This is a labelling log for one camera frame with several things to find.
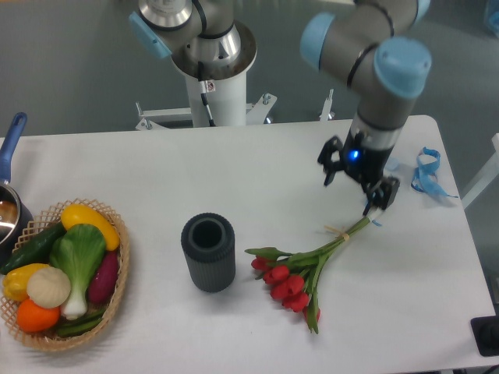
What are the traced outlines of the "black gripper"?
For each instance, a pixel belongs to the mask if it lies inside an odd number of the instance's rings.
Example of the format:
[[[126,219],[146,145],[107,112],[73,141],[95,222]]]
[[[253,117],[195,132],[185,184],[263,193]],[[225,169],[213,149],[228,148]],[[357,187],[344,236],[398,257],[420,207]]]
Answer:
[[[394,146],[374,149],[367,145],[367,135],[359,132],[348,134],[344,147],[337,137],[331,137],[324,145],[317,158],[325,175],[324,186],[329,186],[338,171],[344,172],[357,181],[363,188],[367,204],[363,211],[366,216],[372,208],[386,210],[394,201],[400,180],[384,176],[384,167]],[[333,155],[341,152],[341,160],[334,161]]]

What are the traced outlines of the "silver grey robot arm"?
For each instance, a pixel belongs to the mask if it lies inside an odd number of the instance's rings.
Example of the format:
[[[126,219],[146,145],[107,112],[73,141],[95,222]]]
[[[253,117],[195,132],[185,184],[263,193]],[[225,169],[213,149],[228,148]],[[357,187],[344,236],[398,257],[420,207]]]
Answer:
[[[432,58],[404,37],[427,1],[357,1],[344,19],[314,16],[301,36],[302,58],[355,91],[360,102],[345,140],[328,140],[318,157],[330,184],[346,173],[362,188],[368,210],[386,210],[399,180],[384,167],[423,91]],[[230,1],[141,1],[129,16],[136,39],[184,75],[196,127],[245,125],[246,74],[257,46]]]

